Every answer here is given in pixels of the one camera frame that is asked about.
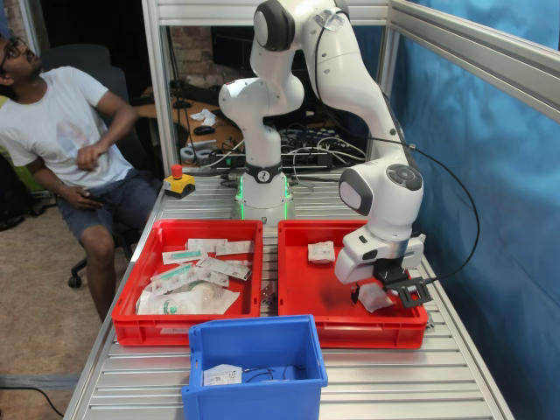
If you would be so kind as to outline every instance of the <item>black cable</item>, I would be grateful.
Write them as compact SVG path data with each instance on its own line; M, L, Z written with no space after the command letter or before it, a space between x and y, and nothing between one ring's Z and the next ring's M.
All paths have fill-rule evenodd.
M51 408L54 410L54 412L56 414L58 414L61 417L64 417L64 414L62 414L60 411L58 411L56 409L56 407L54 407L53 403L51 402L51 399L48 397L47 394L45 394L45 392L43 392L41 389L39 388L33 388L33 387L0 387L0 389L4 389L4 390L17 390L17 391L37 391L40 392L41 394L43 394L43 397L46 398L46 401L49 403L49 405L51 406Z
M343 10L339 10L337 11L337 14L344 14L346 15L346 17L348 18L348 15L343 11ZM409 149L410 151L416 151L418 153L420 153L423 156L426 156L429 160L431 160L432 162L438 164L439 166L441 166L442 168L444 168L452 177L453 179L455 179L458 184L461 186L461 188L463 189L463 191L465 191L467 197L469 198L469 200L471 201L471 205L472 205L472 211L474 212L474 218L476 219L476 238L474 239L474 244L472 245L472 250L471 253L469 254L469 256L465 259L465 261L457 268L455 269L452 273L450 274L446 274L444 276L436 276L430 279L430 283L435 282L436 280L442 280L444 278L447 277L451 277L456 275L457 273L459 273L468 263L469 261L471 261L471 258L473 258L474 255L474 251L476 251L476 248L479 244L479 238L480 238L480 219L479 219L479 212L476 209L476 205L474 204L474 199L473 196L469 193L468 189L466 188L466 186L460 181L459 178L457 178L457 176L452 172L451 169L449 169L447 166L445 166L444 164L442 164L440 161L438 161L437 159L435 159L434 157L432 157L431 155L429 155L428 153L426 153L425 151L419 150L414 144L406 144L406 143L402 143L402 142L396 142L394 140L386 140L383 138L376 138L376 137L371 137L371 136L360 136L360 135L356 135L354 133L352 133L350 130L348 130L346 127L344 127L341 123L338 122L338 120L336 120L335 118L333 118L333 116L331 115L331 112L329 111L328 107L325 105L325 103L323 102L323 99L321 98L321 93L319 92L319 77L318 77L318 67L319 67L319 44L321 42L321 38L323 37L323 33L325 32L325 27L323 27L321 29L321 32L318 35L317 38L317 44L315 45L315 89L317 91L317 97L319 99L319 101L321 102L321 104L323 105L323 107L325 108L325 112L327 113L327 115L329 116L329 118L332 119L332 121L344 132L346 132L348 135L353 136L353 137L358 137L358 138L365 138L367 140L374 140L377 142L384 142L384 143L393 143L393 144L399 144L402 147L406 147L407 149Z

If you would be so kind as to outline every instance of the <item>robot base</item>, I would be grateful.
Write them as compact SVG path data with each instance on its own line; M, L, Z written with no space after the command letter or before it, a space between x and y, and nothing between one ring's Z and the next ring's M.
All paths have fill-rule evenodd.
M281 206L291 200L291 194L287 178L281 172L268 184L259 184L253 177L244 173L235 199L249 207L266 209Z

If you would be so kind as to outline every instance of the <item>white t-shirt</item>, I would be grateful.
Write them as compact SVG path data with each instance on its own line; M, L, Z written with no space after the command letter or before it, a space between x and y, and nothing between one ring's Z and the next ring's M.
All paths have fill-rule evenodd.
M7 101L0 108L0 144L16 166L38 157L68 186L93 188L124 179L132 166L116 146L98 159L93 171L78 168L82 147L95 144L107 126L94 107L108 90L90 75L72 67L41 74L45 96L31 105Z

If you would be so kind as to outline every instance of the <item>red plastic crate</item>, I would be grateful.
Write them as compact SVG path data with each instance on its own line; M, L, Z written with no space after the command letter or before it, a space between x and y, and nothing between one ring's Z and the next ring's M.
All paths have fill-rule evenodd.
M185 249L189 238L254 241L250 254L224 255L224 260L252 262L251 277L230 279L229 289L240 292L224 315L136 315L136 303L150 279L177 265L164 265L162 252ZM263 275L263 224L255 220L160 220L154 223L142 254L113 310L116 338L123 346L186 346L188 329L213 319L259 317Z
M334 275L334 262L307 261L307 245L333 241L336 255L342 239L364 220L285 220L278 224L278 314L315 317L322 347L419 348L428 314L423 306L395 304L369 313L353 304L351 284ZM360 284L371 283L371 280Z

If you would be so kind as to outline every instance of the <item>sterile packaging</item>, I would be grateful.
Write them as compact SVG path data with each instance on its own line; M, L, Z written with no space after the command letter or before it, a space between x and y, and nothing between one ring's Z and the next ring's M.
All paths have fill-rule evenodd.
M202 267L203 269L217 271L221 274L225 274L231 277L236 277L241 280L247 280L251 275L251 269L249 267L243 267L238 264L232 264L230 262L217 260L212 257L201 259L196 263L196 265L197 267Z
M208 253L204 249L195 249L194 251L172 251L162 253L164 265L188 263L196 261L200 258L206 258Z
M230 256L233 254L247 254L253 252L253 241L226 242L216 245L216 256Z
M210 269L202 269L201 267L196 267L197 278L205 282L214 283L221 287L229 286L229 276L226 274L221 274L217 271L212 271Z
M315 264L328 264L336 260L333 241L319 242L307 245L308 260Z
M195 315L203 312L203 290L155 296L144 291L137 315Z
M189 251L204 249L206 252L216 252L216 245L227 241L227 239L189 239L186 243L186 249Z
M368 312L374 312L393 304L385 290L377 283L368 283L361 286L358 299Z
M196 269L192 263L188 263L154 276L151 279L152 292L156 296L160 296L197 281L199 278Z
M207 109L202 109L202 111L200 111L199 113L192 114L191 118L195 121L204 120L202 122L202 125L213 126L214 124L216 124L216 115L212 114Z
M208 282L195 282L190 284L191 291L202 293L202 312L205 314L223 315L239 297L240 293L235 293L228 289Z

